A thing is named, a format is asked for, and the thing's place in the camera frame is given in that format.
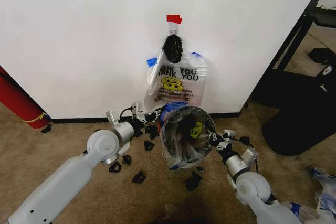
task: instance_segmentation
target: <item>baseboard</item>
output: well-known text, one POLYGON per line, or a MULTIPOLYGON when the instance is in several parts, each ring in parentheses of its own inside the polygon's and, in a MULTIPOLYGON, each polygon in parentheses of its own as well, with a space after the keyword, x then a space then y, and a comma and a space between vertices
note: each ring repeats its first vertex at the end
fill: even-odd
POLYGON ((231 112, 231 113, 210 113, 212 118, 237 118, 240 116, 240 112, 231 112))
MULTIPOLYGON (((236 113, 210 113, 212 118, 237 118, 240 112, 236 113)), ((56 118, 53 123, 107 123, 107 118, 56 118)))
POLYGON ((53 123, 107 123, 107 118, 56 118, 53 123))

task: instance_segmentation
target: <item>trash can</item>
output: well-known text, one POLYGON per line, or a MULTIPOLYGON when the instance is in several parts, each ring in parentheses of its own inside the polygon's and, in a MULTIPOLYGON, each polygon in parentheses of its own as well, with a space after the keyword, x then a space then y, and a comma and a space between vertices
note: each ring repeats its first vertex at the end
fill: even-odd
POLYGON ((278 154, 298 155, 336 132, 336 74, 327 66, 300 94, 262 127, 278 154))

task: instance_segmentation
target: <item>red cylinder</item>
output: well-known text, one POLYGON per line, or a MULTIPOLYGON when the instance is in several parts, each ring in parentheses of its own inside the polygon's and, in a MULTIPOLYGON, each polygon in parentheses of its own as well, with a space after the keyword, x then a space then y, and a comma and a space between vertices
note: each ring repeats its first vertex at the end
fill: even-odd
POLYGON ((46 113, 11 81, 9 74, 0 67, 0 102, 33 128, 46 126, 50 119, 46 113))

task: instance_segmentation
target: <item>black plastic debris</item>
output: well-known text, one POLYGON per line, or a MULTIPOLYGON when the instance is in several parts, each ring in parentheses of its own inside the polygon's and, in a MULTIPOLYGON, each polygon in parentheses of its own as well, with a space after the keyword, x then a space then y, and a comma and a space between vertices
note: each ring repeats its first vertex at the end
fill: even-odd
POLYGON ((132 179, 133 183, 141 184, 146 179, 146 176, 142 171, 139 171, 132 179))
POLYGON ((144 146, 145 146, 146 151, 151 151, 153 149, 153 147, 155 146, 155 144, 153 144, 150 141, 145 141, 144 146))
POLYGON ((168 36, 162 49, 171 63, 179 63, 183 51, 182 40, 179 36, 175 34, 168 36))
POLYGON ((121 170, 121 164, 118 161, 116 161, 110 166, 109 172, 118 173, 120 172, 120 170, 121 170))
POLYGON ((199 173, 202 173, 204 171, 204 168, 201 167, 201 166, 198 166, 196 167, 196 170, 199 172, 199 173))
POLYGON ((122 156, 122 164, 127 164, 127 165, 131 165, 132 163, 132 158, 130 155, 125 155, 125 156, 122 156))
POLYGON ((41 130, 41 133, 47 133, 51 131, 51 124, 48 124, 47 127, 45 127, 43 130, 41 130))
POLYGON ((192 191, 198 187, 201 180, 202 177, 197 173, 193 172, 193 176, 185 181, 185 188, 187 189, 187 191, 192 191))
POLYGON ((156 127, 154 125, 149 125, 145 128, 145 133, 149 134, 149 138, 151 140, 153 140, 154 138, 156 138, 159 135, 158 127, 156 127))

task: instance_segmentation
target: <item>blue tape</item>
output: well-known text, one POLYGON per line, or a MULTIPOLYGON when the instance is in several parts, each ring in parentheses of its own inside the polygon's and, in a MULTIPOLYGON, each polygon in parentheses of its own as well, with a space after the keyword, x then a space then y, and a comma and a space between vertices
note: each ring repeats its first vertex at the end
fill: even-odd
POLYGON ((300 204, 297 204, 297 203, 294 203, 294 202, 291 202, 291 205, 292 205, 292 208, 290 209, 293 214, 296 215, 296 217, 299 217, 300 215, 300 208, 302 207, 300 204))
POLYGON ((147 60, 148 66, 151 67, 151 66, 157 64, 157 62, 158 62, 157 60, 158 60, 157 57, 147 60))
POLYGON ((196 56, 196 57, 202 57, 200 54, 198 54, 198 53, 196 53, 196 52, 193 52, 192 53, 194 56, 196 56))

